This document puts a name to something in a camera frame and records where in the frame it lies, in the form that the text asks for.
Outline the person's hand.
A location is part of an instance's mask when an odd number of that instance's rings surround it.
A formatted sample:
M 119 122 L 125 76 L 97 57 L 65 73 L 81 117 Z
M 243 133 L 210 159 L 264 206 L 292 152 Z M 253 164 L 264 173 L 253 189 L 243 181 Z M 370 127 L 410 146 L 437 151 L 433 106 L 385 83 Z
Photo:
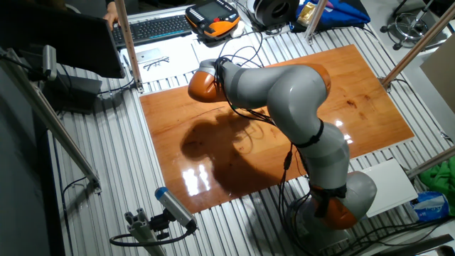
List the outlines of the person's hand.
M 103 16 L 103 19 L 108 23 L 110 30 L 114 29 L 114 24 L 119 22 L 119 16 L 117 12 L 117 6 L 114 0 L 106 0 L 107 12 Z

